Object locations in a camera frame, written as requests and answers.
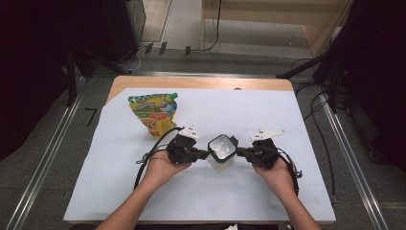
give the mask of wooden panel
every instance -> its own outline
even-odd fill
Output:
[[[339,25],[343,25],[352,0],[223,0],[222,20],[303,25],[304,37],[314,57],[328,46]],[[204,19],[217,18],[219,0],[202,0],[202,42]]]
[[[340,11],[343,1],[348,0],[223,0],[220,18],[236,21],[323,25],[320,19]],[[219,1],[205,0],[204,4],[205,18],[217,18]]]
[[[289,80],[226,79],[198,77],[128,77],[118,76],[111,87],[107,102],[126,88],[206,88],[293,91]]]
[[[334,34],[335,29],[344,25],[350,13],[352,0],[337,0],[336,2],[338,4],[336,13],[324,16],[320,15],[319,20],[323,22],[322,24],[318,26],[302,26],[304,37],[314,57],[319,56],[328,48],[330,38]]]

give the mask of snack bag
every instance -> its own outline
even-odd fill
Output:
[[[175,98],[176,93],[151,94],[128,97],[128,102],[152,137],[159,138],[169,129],[176,127],[176,123],[172,121],[177,108]]]

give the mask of white paper sheet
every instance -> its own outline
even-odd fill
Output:
[[[239,147],[251,147],[250,136],[259,128],[286,130],[273,140],[303,171],[300,200],[317,221],[335,221],[293,92],[167,88],[127,88],[103,108],[65,220],[103,220],[127,198],[140,168],[135,162],[155,144],[127,97],[173,92],[179,95],[173,121],[179,127],[194,125],[201,135],[199,149],[206,150],[219,134],[234,135]],[[276,220],[288,220],[282,205],[251,164],[237,156],[223,172],[198,160],[161,187],[140,217],[140,222]]]

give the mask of clear plastic container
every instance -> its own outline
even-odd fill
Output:
[[[210,155],[207,160],[215,170],[223,171],[233,163],[236,150],[236,144],[228,136],[219,135],[209,143]]]

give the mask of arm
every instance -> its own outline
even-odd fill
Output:
[[[134,229],[154,192],[190,165],[172,164],[165,150],[156,152],[149,159],[146,175],[138,187],[97,229]]]
[[[253,167],[281,201],[295,230],[322,229],[296,196],[292,178],[281,159],[278,159],[270,170],[263,170],[255,165]]]

